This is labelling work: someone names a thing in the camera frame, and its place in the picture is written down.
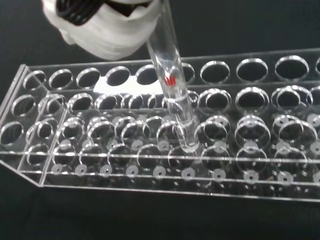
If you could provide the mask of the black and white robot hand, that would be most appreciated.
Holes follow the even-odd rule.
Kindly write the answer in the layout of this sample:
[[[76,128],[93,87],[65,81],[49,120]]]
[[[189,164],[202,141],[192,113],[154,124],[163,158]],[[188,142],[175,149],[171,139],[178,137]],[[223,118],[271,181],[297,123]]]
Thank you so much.
[[[128,57],[148,41],[159,0],[43,0],[50,24],[69,45],[109,61]]]

